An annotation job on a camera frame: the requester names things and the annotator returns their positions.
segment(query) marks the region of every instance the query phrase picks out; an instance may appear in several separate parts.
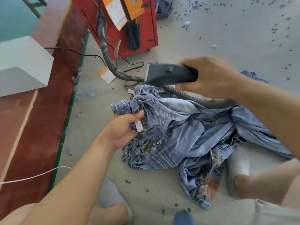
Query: gray flexible hose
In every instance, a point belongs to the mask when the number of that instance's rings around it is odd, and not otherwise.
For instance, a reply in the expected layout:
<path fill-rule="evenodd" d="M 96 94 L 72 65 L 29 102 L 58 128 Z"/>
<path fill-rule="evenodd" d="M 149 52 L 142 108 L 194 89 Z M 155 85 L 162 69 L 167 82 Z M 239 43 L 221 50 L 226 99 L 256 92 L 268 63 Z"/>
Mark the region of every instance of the gray flexible hose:
<path fill-rule="evenodd" d="M 103 58 L 105 60 L 105 63 L 109 70 L 115 75 L 117 78 L 125 81 L 136 81 L 136 82 L 144 82 L 145 79 L 142 77 L 138 76 L 130 76 L 126 75 L 125 73 L 122 73 L 121 71 L 118 71 L 110 57 L 110 53 L 108 52 L 108 47 L 107 47 L 107 40 L 106 40 L 106 19 L 105 15 L 103 14 L 102 11 L 100 11 L 99 15 L 99 23 L 98 23 L 98 37 L 99 37 L 99 43 L 100 43 L 100 48 L 103 54 Z M 188 94 L 184 91 L 179 91 L 176 90 L 173 86 L 166 85 L 163 86 L 163 88 L 166 91 L 169 91 L 175 95 L 177 95 L 180 98 L 186 99 L 186 100 L 191 100 L 194 101 L 202 106 L 205 106 L 206 108 L 209 109 L 225 109 L 225 108 L 230 108 L 232 106 L 236 105 L 236 102 L 230 99 L 221 99 L 221 100 L 213 100 L 213 101 L 207 101 L 205 99 L 200 99 L 195 96 L 192 96 L 191 94 Z"/>

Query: white box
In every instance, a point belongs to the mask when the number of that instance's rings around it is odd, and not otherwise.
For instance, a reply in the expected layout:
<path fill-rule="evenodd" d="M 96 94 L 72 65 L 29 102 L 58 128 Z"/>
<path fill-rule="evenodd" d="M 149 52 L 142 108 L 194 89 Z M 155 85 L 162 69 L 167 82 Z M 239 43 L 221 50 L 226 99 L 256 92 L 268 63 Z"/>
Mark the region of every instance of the white box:
<path fill-rule="evenodd" d="M 54 58 L 32 37 L 0 43 L 0 96 L 48 85 Z"/>

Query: person's left hand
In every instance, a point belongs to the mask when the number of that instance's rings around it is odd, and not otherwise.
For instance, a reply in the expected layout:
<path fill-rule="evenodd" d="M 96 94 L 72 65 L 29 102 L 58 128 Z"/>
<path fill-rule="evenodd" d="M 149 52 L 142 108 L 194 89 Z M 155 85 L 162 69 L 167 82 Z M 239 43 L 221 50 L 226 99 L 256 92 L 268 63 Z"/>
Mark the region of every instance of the person's left hand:
<path fill-rule="evenodd" d="M 99 136 L 112 143 L 115 149 L 121 148 L 137 135 L 136 132 L 132 131 L 129 124 L 141 119 L 143 116 L 143 110 L 135 114 L 114 114 L 110 123 L 107 124 Z"/>

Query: metal ladder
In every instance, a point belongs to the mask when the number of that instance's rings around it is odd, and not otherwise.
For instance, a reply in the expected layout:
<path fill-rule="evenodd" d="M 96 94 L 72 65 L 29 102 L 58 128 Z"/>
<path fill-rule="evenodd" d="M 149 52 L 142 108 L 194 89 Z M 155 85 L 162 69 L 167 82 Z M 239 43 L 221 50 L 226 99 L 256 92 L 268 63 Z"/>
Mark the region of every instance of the metal ladder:
<path fill-rule="evenodd" d="M 37 7 L 47 6 L 45 0 L 38 0 L 38 2 L 31 3 L 29 0 L 22 0 L 24 3 L 31 9 L 31 11 L 36 15 L 37 18 L 40 18 L 40 13 L 36 10 Z"/>

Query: forearm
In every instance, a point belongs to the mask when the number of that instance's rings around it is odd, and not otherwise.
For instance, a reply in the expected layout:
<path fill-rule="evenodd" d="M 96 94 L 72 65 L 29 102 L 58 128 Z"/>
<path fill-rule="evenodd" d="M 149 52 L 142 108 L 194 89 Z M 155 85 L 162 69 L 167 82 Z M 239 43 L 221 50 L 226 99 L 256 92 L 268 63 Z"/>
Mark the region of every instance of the forearm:
<path fill-rule="evenodd" d="M 21 225 L 86 224 L 114 152 L 112 144 L 99 136 Z"/>
<path fill-rule="evenodd" d="M 248 108 L 300 160 L 300 98 L 249 80 L 240 83 L 232 99 Z"/>

